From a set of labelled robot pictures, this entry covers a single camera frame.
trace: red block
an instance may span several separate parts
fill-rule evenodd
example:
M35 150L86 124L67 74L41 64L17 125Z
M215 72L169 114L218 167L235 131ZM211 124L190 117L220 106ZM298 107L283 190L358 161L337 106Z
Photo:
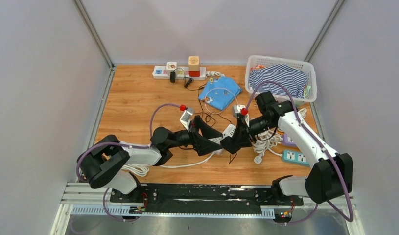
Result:
M189 77L199 77L201 76L200 71L189 71Z

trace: white wall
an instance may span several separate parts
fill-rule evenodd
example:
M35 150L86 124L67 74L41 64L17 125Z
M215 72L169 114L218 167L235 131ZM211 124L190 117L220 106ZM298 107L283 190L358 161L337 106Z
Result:
M0 0L0 234L49 234L107 75L71 0Z
M304 60L336 0L83 0L115 63Z
M399 0L347 1L312 61L327 139L368 235L399 234Z

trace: striped shirt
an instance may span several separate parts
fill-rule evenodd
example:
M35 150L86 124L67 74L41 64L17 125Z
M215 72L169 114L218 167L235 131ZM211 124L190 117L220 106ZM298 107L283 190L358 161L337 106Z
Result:
M263 81L280 83L286 87L294 98L304 98L307 74L288 65L273 65L251 71L249 83L253 90ZM271 91L272 94L287 96L286 92L275 84L263 84L258 91Z

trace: gray floor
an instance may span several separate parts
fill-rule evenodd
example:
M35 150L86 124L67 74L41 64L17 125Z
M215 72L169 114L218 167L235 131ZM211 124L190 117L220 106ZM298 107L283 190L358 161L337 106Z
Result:
M304 218L310 211L296 209L294 220ZM122 223L107 216L74 216L73 227L85 231L102 220L102 223L87 234L92 235L348 235L344 219L333 209L319 209L304 223L282 227L263 219L214 219L145 217L135 222ZM74 234L67 229L67 235Z

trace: purple power strip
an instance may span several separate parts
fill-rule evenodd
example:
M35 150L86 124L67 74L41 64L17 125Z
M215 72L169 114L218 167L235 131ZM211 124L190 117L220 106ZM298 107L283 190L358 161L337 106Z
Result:
M282 145L297 147L297 145L292 141L292 139L286 133L283 135Z

